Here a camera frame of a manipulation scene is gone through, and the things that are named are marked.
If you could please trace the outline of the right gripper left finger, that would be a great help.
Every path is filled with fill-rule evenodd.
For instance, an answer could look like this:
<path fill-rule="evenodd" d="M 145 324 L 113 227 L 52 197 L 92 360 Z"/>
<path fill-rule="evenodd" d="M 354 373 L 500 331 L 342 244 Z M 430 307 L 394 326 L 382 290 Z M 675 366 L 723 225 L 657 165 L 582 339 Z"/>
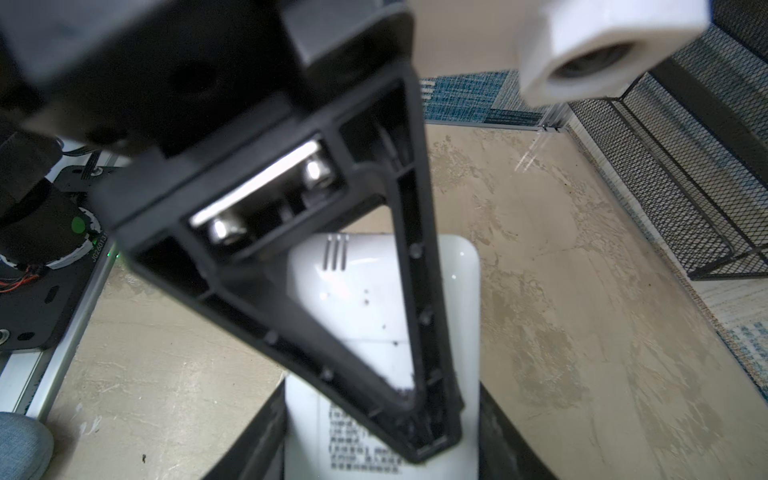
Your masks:
<path fill-rule="evenodd" d="M 204 479 L 283 479 L 286 438 L 285 381 L 281 381 Z"/>

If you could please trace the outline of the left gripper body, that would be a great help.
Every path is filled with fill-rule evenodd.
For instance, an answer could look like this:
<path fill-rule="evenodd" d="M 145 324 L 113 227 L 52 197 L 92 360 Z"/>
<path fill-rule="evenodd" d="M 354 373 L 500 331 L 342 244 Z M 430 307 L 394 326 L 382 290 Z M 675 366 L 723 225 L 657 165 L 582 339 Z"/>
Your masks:
<path fill-rule="evenodd" d="M 5 1 L 1 112 L 120 153 L 175 154 L 284 93 L 314 109 L 410 57 L 404 1 Z"/>

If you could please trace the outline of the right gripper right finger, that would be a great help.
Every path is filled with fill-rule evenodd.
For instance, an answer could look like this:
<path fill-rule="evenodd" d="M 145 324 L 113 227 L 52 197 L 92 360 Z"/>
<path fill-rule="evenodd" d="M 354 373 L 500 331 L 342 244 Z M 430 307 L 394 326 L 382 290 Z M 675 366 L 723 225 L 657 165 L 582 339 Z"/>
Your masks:
<path fill-rule="evenodd" d="M 557 478 L 511 423 L 483 384 L 480 384 L 478 443 L 479 479 Z"/>

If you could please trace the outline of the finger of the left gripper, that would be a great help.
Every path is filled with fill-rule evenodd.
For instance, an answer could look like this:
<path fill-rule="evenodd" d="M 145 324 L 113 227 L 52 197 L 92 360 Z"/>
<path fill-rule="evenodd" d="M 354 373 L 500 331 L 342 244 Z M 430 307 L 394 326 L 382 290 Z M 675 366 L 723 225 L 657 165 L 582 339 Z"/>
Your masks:
<path fill-rule="evenodd" d="M 462 436 L 420 85 L 396 58 L 326 104 L 277 93 L 179 155 L 147 152 L 91 202 L 126 263 L 310 383 L 413 463 Z M 401 392 L 287 293 L 291 248 L 392 214 L 413 362 Z"/>

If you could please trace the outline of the white remote control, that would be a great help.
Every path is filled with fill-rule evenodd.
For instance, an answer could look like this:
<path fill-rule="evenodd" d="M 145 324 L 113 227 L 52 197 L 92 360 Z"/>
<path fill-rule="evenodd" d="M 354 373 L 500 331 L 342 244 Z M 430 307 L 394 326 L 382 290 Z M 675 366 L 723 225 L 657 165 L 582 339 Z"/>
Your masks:
<path fill-rule="evenodd" d="M 439 238 L 462 439 L 414 465 L 299 377 L 285 381 L 287 479 L 476 479 L 479 476 L 480 259 L 465 238 Z M 396 389 L 414 385 L 397 249 L 391 234 L 316 235 L 288 257 L 288 292 Z"/>

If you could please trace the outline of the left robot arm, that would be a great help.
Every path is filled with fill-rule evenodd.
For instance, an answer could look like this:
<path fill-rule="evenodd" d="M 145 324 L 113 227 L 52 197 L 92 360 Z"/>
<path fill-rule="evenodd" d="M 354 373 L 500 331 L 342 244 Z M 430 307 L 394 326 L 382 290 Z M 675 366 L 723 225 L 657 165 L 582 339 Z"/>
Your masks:
<path fill-rule="evenodd" d="M 405 1 L 5 1 L 1 251 L 83 242 L 46 181 L 60 138 L 128 157 L 96 218 L 140 275 L 421 463 L 462 436 L 416 15 Z M 291 299 L 293 247 L 392 214 L 413 365 L 393 387 Z"/>

